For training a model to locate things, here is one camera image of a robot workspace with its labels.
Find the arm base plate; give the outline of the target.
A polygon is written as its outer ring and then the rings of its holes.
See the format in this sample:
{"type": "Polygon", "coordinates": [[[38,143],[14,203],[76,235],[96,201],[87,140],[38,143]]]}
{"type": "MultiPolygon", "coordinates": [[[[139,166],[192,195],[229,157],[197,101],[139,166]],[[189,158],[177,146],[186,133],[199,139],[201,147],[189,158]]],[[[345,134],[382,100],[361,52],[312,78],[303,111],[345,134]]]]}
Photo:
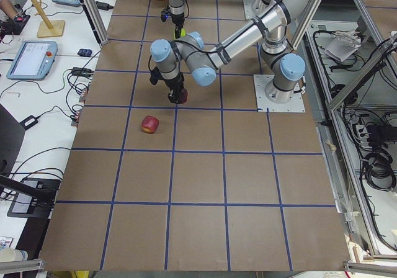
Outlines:
{"type": "Polygon", "coordinates": [[[281,91],[274,86],[273,74],[255,74],[254,89],[258,112],[305,113],[303,95],[305,86],[295,83],[291,91],[281,91]]]}

